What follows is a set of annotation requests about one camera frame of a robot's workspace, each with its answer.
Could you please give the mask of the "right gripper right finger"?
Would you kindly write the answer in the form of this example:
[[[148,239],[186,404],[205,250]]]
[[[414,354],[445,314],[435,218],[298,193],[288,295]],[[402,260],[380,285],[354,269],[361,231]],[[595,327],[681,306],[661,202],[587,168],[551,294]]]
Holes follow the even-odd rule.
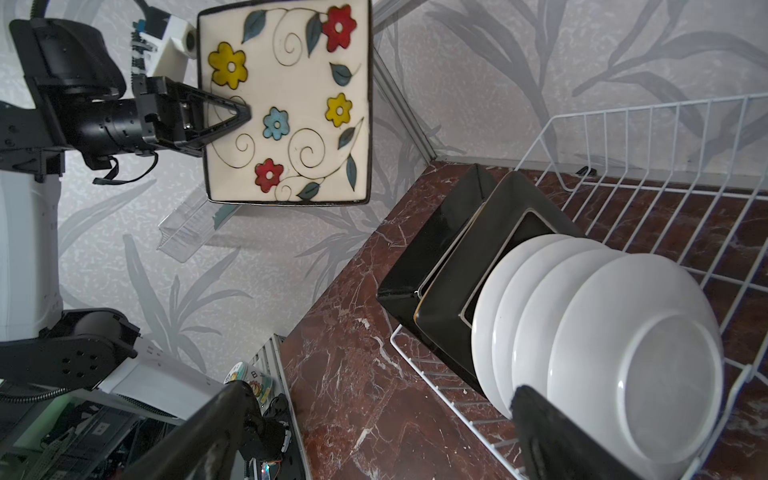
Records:
[[[637,477],[532,387],[516,389],[511,410],[528,478]]]

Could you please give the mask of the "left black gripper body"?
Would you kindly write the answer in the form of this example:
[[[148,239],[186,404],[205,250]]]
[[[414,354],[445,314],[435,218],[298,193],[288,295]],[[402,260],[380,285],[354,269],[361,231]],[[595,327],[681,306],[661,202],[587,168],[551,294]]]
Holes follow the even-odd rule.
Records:
[[[176,151],[182,86],[168,77],[141,76],[137,96],[119,99],[106,87],[58,85],[56,147],[98,158]]]

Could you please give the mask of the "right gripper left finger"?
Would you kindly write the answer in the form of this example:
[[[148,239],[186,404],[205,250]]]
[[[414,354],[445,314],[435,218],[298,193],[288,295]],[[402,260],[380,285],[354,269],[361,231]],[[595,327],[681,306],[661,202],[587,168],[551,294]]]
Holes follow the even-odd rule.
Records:
[[[122,479],[228,479],[236,454],[253,440],[259,408],[243,381],[223,389],[121,475]]]

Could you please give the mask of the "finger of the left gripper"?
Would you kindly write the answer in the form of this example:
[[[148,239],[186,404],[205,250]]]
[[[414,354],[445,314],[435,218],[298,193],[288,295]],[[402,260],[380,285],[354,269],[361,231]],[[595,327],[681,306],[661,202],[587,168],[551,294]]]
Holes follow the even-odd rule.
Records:
[[[243,100],[233,100],[192,86],[175,85],[173,149],[191,156],[203,155],[207,145],[234,132],[251,119]]]

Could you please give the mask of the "black square floral plate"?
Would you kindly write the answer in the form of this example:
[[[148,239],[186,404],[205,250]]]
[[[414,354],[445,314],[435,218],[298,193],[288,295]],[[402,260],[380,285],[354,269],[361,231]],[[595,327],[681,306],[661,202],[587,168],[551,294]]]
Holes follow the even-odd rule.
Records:
[[[199,87],[251,112],[205,149],[211,201],[369,200],[372,10],[369,1],[242,1],[199,13]]]
[[[417,327],[414,314],[433,270],[497,184],[488,170],[471,165],[452,184],[442,202],[385,276],[376,297],[387,312],[412,335],[429,339]]]

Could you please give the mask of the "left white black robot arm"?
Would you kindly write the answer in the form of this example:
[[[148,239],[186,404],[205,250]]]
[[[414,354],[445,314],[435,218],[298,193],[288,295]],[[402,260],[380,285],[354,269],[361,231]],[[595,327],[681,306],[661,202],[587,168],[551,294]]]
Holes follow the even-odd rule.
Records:
[[[167,357],[112,308],[67,310],[59,284],[57,209],[65,155],[76,151],[95,183],[119,184],[123,154],[199,157],[244,125],[247,105],[187,85],[199,41],[187,21],[139,3],[132,63],[123,74],[99,30],[32,4],[9,31],[34,105],[1,107],[1,381],[46,402],[98,390],[182,420],[221,384]]]

